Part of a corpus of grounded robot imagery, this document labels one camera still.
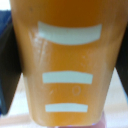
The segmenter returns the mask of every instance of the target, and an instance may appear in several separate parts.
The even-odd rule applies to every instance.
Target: white surface
[[[100,38],[102,25],[86,28],[55,27],[38,22],[40,37],[62,45],[81,45]]]
[[[0,0],[0,10],[11,10],[9,0]]]
[[[75,71],[43,73],[43,83],[79,83],[92,84],[93,75]]]
[[[45,106],[46,112],[87,112],[88,105],[75,103],[49,104]]]

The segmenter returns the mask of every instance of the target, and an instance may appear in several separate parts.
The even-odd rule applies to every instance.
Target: cup
[[[97,123],[128,19],[127,0],[10,0],[31,118]]]

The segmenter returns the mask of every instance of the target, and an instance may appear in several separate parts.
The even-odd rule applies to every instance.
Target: white marking
[[[62,103],[45,105],[46,112],[87,112],[88,105],[76,103]]]
[[[55,27],[38,22],[39,36],[61,45],[82,45],[100,39],[102,25],[86,28]]]
[[[75,71],[43,73],[43,83],[79,83],[92,84],[93,75]]]

